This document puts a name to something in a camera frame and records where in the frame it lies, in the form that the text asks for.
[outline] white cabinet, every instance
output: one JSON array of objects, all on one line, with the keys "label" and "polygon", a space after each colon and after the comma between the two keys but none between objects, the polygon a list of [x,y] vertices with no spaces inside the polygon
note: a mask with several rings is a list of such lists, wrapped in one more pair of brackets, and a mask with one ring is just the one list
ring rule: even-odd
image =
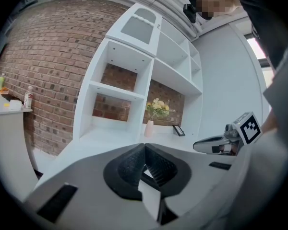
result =
[{"label": "white cabinet", "polygon": [[[133,92],[101,83],[107,64],[137,73]],[[107,148],[143,140],[140,135],[151,79],[185,95],[181,127],[186,133],[184,141],[191,146],[197,139],[202,114],[199,53],[161,15],[140,4],[128,9],[111,27],[88,67],[75,111],[73,140]],[[128,121],[92,116],[97,94],[130,102]]]},{"label": "white cabinet", "polygon": [[133,46],[155,57],[162,16],[136,3],[110,28],[106,37]]}]

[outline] person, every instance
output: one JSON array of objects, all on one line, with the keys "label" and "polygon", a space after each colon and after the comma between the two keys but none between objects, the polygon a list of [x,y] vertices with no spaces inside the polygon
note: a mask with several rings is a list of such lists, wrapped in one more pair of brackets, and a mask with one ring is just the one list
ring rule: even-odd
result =
[{"label": "person", "polygon": [[[264,0],[196,0],[196,10],[204,19],[232,14],[242,7],[252,22],[252,34],[265,52],[272,69],[277,71],[288,47],[288,30],[269,6],[271,4]],[[277,127],[276,116],[271,110],[262,125],[263,133]]]}]

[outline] black headset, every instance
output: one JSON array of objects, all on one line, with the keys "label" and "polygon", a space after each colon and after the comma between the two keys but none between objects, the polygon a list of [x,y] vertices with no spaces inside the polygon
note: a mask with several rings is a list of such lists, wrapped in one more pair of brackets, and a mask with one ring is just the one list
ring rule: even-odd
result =
[{"label": "black headset", "polygon": [[[205,20],[211,20],[212,17],[208,15],[206,12],[200,11],[198,8],[196,8],[196,0],[189,0],[191,4],[185,4],[183,6],[183,12],[188,17],[191,23],[196,22],[196,13],[199,13],[201,17],[203,17]],[[267,9],[265,4],[262,0],[240,0],[241,4],[247,4],[250,6],[258,7],[261,9]]]}]

